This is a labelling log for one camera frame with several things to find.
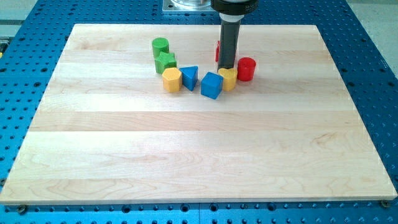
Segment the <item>black robot arm flange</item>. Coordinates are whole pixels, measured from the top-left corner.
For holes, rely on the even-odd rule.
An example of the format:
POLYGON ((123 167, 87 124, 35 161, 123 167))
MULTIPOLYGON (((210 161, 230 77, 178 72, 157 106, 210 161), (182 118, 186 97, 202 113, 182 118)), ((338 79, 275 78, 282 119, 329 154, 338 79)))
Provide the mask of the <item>black robot arm flange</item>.
POLYGON ((222 14, 240 16, 255 11, 258 0, 211 0, 211 7, 222 14))

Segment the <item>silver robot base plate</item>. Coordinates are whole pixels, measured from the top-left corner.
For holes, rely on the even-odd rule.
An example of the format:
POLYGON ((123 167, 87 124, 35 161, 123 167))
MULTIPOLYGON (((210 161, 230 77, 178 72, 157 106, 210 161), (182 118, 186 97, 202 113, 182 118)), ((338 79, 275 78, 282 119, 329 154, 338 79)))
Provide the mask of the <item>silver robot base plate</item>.
POLYGON ((163 0, 164 12, 205 12, 213 11, 210 0, 163 0))

